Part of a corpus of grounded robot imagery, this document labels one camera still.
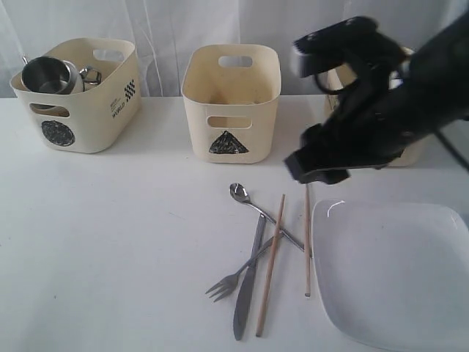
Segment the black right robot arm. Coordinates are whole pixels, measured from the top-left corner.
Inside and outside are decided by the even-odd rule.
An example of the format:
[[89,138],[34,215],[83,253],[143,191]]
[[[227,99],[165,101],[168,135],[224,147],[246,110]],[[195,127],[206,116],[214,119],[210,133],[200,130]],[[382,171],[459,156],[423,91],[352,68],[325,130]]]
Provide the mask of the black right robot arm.
[[326,121],[307,128],[284,163],[299,183],[333,185],[351,169],[382,169],[410,145],[435,135],[468,166],[442,134],[468,118],[468,17],[460,16],[413,54],[381,34],[377,22],[356,16],[307,34],[292,45],[301,78],[347,65],[355,74]]

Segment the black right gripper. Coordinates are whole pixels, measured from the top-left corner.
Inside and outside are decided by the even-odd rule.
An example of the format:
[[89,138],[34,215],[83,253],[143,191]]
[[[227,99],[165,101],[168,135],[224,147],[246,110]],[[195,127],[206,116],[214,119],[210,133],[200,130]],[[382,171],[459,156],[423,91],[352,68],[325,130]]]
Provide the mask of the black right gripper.
[[[375,19],[349,18],[292,44],[292,72],[300,78],[343,64],[356,74],[340,93],[343,108],[302,132],[300,147],[284,159],[300,184],[335,185],[350,177],[347,169],[382,168],[432,132],[420,106],[425,89],[410,78],[410,56],[379,32]],[[345,126],[351,147],[336,141]]]

